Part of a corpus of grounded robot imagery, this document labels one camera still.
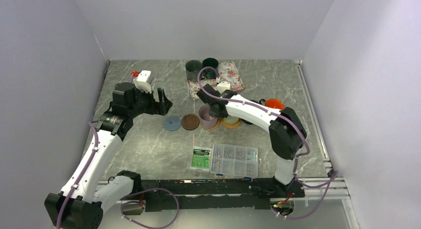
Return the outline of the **lilac mug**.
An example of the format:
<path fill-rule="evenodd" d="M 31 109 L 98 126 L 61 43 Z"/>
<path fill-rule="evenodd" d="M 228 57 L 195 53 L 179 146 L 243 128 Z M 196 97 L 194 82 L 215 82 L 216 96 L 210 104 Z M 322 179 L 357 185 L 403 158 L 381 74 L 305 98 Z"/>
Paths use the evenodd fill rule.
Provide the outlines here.
<path fill-rule="evenodd" d="M 208 104 L 203 105 L 198 111 L 198 117 L 200 124 L 203 128 L 211 128 L 216 124 L 218 120 L 216 117 L 210 115 L 210 106 Z"/>

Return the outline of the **cream mug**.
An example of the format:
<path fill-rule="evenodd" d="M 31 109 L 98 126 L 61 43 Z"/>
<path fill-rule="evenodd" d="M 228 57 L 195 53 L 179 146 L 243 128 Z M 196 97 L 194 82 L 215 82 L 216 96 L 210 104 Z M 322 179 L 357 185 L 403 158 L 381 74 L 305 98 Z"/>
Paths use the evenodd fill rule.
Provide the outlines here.
<path fill-rule="evenodd" d="M 235 125 L 239 121 L 239 118 L 233 117 L 233 116 L 227 116 L 226 118 L 223 118 L 223 121 L 227 125 Z"/>

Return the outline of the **blue smiley coaster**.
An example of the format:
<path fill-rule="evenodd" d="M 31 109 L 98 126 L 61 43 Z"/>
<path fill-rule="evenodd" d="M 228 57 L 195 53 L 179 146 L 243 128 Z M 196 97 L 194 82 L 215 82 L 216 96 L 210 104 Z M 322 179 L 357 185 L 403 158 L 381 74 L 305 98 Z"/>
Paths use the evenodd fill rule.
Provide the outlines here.
<path fill-rule="evenodd" d="M 163 121 L 162 126 L 165 130 L 176 131 L 181 127 L 181 119 L 177 116 L 169 116 Z"/>

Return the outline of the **dark wood coaster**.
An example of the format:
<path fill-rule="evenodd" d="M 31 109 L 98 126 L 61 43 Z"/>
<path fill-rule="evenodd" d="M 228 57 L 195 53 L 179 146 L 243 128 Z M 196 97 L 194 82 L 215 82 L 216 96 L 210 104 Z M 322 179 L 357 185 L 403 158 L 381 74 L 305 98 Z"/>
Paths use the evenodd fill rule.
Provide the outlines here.
<path fill-rule="evenodd" d="M 196 129 L 200 125 L 200 120 L 195 114 L 186 114 L 181 119 L 181 126 L 188 131 Z"/>

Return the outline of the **dark green mug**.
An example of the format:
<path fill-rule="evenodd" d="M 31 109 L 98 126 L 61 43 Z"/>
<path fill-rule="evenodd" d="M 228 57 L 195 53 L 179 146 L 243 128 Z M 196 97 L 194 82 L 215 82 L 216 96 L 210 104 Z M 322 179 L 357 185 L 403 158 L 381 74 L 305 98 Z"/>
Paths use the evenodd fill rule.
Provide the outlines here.
<path fill-rule="evenodd" d="M 212 67 L 217 70 L 219 61 L 215 58 L 206 58 L 202 61 L 202 67 Z M 217 74 L 214 70 L 206 69 L 201 75 L 201 79 L 216 79 Z"/>

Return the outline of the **navy blue mug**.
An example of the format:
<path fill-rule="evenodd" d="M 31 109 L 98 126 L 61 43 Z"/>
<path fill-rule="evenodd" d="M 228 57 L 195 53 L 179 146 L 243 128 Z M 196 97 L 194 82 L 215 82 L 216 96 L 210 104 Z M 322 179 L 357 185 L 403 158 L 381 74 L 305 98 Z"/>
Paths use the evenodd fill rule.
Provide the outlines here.
<path fill-rule="evenodd" d="M 260 104 L 257 100 L 250 100 L 250 101 L 252 101 L 252 102 L 254 102 L 254 103 L 257 103 L 257 104 Z M 242 119 L 242 121 L 245 123 L 245 124 L 247 124 L 247 125 L 253 125 L 253 123 L 252 122 L 250 122 L 250 121 L 247 121 L 247 120 L 245 120 L 245 119 Z"/>

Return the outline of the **grey mug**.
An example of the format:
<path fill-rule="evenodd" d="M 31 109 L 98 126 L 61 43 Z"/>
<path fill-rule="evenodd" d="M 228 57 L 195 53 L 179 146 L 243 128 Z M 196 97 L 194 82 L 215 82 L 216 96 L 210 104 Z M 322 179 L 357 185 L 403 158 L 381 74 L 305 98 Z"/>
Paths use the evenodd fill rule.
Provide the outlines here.
<path fill-rule="evenodd" d="M 187 80 L 191 82 L 198 81 L 199 71 L 203 68 L 203 65 L 198 60 L 190 60 L 185 64 L 185 73 Z"/>

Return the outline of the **orange mug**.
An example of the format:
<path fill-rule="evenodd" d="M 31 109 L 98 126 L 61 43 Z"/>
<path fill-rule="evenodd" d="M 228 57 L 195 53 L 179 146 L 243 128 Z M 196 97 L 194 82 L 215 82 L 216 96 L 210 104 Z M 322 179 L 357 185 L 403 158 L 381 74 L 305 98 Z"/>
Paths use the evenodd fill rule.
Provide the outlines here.
<path fill-rule="evenodd" d="M 259 103 L 269 108 L 284 110 L 283 103 L 280 100 L 275 99 L 275 98 L 271 98 L 268 100 L 265 100 L 262 98 L 259 100 Z"/>

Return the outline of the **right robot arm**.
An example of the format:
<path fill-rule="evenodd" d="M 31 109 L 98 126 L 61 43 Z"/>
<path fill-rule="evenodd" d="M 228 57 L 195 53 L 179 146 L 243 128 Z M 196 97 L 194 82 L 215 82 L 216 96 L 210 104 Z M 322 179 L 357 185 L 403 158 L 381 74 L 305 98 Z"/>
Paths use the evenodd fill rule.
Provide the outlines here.
<path fill-rule="evenodd" d="M 199 90 L 197 96 L 210 106 L 211 116 L 238 117 L 269 133 L 272 150 L 278 156 L 274 192 L 280 197 L 287 196 L 293 189 L 297 158 L 310 151 L 307 133 L 295 111 L 289 107 L 284 110 L 268 108 L 231 90 L 219 93 L 210 85 Z"/>

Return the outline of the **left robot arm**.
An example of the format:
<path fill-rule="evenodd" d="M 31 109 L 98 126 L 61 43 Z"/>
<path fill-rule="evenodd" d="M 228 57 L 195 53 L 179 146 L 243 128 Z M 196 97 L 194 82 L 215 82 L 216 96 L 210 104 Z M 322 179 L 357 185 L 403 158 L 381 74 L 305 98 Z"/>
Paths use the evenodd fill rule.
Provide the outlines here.
<path fill-rule="evenodd" d="M 96 187 L 141 114 L 166 115 L 173 103 L 165 91 L 158 88 L 158 101 L 153 92 L 146 92 L 131 82 L 115 85 L 112 101 L 98 120 L 89 122 L 93 139 L 77 169 L 61 188 L 50 193 L 44 205 L 53 225 L 58 229 L 96 229 L 102 218 L 117 201 L 124 197 L 138 198 L 143 191 L 141 175 L 123 170 L 104 188 Z"/>

